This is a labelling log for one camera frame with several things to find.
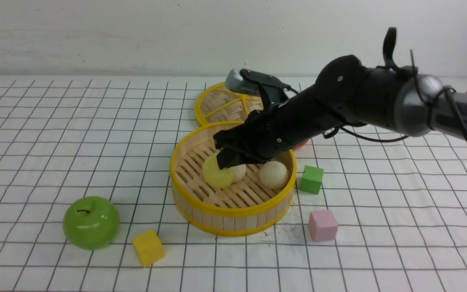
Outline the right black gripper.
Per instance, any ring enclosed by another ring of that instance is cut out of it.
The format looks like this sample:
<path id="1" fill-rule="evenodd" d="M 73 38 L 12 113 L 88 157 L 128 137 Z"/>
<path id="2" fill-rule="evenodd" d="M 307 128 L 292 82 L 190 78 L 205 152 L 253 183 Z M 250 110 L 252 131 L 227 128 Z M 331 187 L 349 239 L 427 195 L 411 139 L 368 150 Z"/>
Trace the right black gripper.
<path id="1" fill-rule="evenodd" d="M 331 128 L 331 114 L 308 88 L 286 102 L 252 112 L 240 125 L 213 136 L 219 169 L 265 163 Z"/>

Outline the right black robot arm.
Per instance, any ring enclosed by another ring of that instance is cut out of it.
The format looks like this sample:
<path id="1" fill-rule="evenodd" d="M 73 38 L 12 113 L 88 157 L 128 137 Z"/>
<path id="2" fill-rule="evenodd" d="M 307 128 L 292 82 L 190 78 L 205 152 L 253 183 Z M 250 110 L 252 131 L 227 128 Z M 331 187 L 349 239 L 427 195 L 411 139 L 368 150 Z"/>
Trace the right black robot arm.
<path id="1" fill-rule="evenodd" d="M 277 77 L 233 69 L 225 87 L 257 96 L 263 109 L 252 111 L 232 129 L 214 135 L 219 168 L 263 164 L 297 144 L 345 126 L 372 125 L 407 137 L 438 131 L 464 140 L 467 94 L 435 76 L 402 68 L 367 68 L 353 55 L 326 65 L 313 85 L 289 98 L 291 87 Z"/>

